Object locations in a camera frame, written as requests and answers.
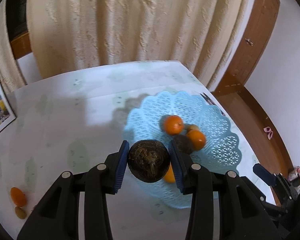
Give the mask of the small orange on table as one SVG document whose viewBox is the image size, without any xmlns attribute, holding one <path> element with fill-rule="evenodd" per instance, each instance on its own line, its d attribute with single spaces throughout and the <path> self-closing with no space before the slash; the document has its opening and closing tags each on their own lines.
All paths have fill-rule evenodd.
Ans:
<svg viewBox="0 0 300 240">
<path fill-rule="evenodd" d="M 27 204 L 27 198 L 26 198 L 25 194 L 23 193 L 23 191 L 21 191 L 17 187 L 12 187 L 10 189 L 10 196 L 11 196 L 13 203 L 17 207 L 23 207 Z"/>
</svg>

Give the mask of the cream curtain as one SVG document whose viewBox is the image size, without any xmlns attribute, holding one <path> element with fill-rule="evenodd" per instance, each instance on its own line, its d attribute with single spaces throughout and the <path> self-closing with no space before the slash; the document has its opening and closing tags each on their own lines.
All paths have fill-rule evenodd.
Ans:
<svg viewBox="0 0 300 240">
<path fill-rule="evenodd" d="M 7 94 L 26 85 L 8 38 L 6 0 L 0 2 L 0 82 Z"/>
<path fill-rule="evenodd" d="M 43 78 L 172 60 L 212 87 L 235 51 L 248 0 L 27 0 L 26 6 Z"/>
</svg>

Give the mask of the small brown fruit in basket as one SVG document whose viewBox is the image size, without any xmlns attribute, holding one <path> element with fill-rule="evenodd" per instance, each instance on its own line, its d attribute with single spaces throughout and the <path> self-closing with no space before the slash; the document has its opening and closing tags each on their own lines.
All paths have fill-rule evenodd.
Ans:
<svg viewBox="0 0 300 240">
<path fill-rule="evenodd" d="M 185 124 L 184 127 L 185 127 L 185 129 L 186 129 L 187 132 L 193 131 L 193 130 L 195 130 L 195 131 L 199 131 L 200 130 L 199 127 L 197 125 L 195 125 L 195 124 Z"/>
</svg>

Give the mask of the brown wooden door frame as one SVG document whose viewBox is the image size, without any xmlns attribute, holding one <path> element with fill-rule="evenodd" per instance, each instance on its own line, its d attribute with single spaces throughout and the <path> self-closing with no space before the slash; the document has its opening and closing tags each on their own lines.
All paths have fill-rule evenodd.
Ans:
<svg viewBox="0 0 300 240">
<path fill-rule="evenodd" d="M 254 1 L 243 37 L 213 94 L 261 164 L 270 172 L 287 175 L 293 168 L 288 151 L 269 115 L 244 86 L 268 44 L 279 6 L 279 0 Z"/>
</svg>

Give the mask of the green-yellow round fruit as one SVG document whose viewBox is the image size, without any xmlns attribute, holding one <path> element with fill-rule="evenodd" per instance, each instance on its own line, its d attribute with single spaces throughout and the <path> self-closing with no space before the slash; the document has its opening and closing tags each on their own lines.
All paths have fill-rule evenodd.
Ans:
<svg viewBox="0 0 300 240">
<path fill-rule="evenodd" d="M 16 206 L 14 211 L 19 219 L 25 220 L 27 218 L 27 212 L 23 208 Z"/>
</svg>

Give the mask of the dark brown coconut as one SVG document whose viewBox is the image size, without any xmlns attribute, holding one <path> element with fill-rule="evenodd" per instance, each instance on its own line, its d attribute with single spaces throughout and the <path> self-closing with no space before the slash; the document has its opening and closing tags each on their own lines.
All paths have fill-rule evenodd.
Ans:
<svg viewBox="0 0 300 240">
<path fill-rule="evenodd" d="M 127 164 L 134 177 L 145 183 L 161 180 L 170 166 L 170 155 L 158 140 L 139 140 L 127 155 Z"/>
</svg>

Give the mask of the cream curtain right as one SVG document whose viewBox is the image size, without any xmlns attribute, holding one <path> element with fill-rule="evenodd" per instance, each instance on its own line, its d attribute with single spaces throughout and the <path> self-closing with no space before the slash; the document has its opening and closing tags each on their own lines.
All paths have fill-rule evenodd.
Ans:
<svg viewBox="0 0 300 240">
<path fill-rule="evenodd" d="M 172 60 L 212 87 L 235 51 L 248 0 L 27 0 L 26 6 L 43 78 Z"/>
</svg>

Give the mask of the dark brown fruit in basket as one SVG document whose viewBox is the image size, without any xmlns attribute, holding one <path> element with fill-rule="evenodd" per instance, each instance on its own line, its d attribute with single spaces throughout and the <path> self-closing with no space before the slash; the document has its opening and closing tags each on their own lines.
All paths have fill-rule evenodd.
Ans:
<svg viewBox="0 0 300 240">
<path fill-rule="evenodd" d="M 194 152 L 192 143 L 187 136 L 182 134 L 175 135 L 173 137 L 173 141 L 175 142 L 180 153 L 190 155 Z"/>
</svg>

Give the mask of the light blue lace basket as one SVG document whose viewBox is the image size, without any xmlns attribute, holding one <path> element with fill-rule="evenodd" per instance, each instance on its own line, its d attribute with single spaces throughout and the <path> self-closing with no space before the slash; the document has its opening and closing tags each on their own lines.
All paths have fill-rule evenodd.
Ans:
<svg viewBox="0 0 300 240">
<path fill-rule="evenodd" d="M 168 116 L 176 115 L 184 122 L 179 135 L 169 135 L 164 130 Z M 192 126 L 205 135 L 206 143 L 195 150 L 193 142 L 186 136 Z M 230 120 L 214 105 L 208 105 L 200 95 L 189 95 L 185 91 L 172 94 L 167 91 L 147 96 L 140 107 L 130 111 L 123 134 L 130 144 L 140 140 L 158 140 L 165 147 L 175 140 L 178 150 L 187 153 L 195 163 L 211 172 L 224 174 L 237 170 L 242 153 L 239 137 L 230 130 Z"/>
</svg>

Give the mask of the cream curtain left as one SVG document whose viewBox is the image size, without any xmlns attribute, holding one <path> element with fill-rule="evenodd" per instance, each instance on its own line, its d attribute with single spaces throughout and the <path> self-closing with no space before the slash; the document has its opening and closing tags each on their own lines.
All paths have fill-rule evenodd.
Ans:
<svg viewBox="0 0 300 240">
<path fill-rule="evenodd" d="M 26 85 L 8 38 L 6 0 L 0 2 L 0 82 L 7 94 Z"/>
</svg>

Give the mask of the white cloud-print tablecloth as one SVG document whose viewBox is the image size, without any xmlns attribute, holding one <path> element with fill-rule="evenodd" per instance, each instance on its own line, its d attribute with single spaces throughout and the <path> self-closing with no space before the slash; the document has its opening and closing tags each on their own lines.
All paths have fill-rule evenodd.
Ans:
<svg viewBox="0 0 300 240">
<path fill-rule="evenodd" d="M 29 214 L 63 171 L 88 171 L 116 152 L 129 112 L 160 91 L 205 93 L 224 108 L 178 62 L 130 62 L 88 68 L 35 82 L 7 95 L 17 118 L 0 133 L 0 223 L 16 239 L 19 219 L 10 197 L 17 187 Z M 275 204 L 271 189 L 253 174 L 251 146 L 230 119 L 240 141 L 241 176 L 247 176 Z M 114 239 L 185 239 L 189 209 L 172 209 L 148 194 L 129 170 L 118 194 L 107 195 Z"/>
</svg>

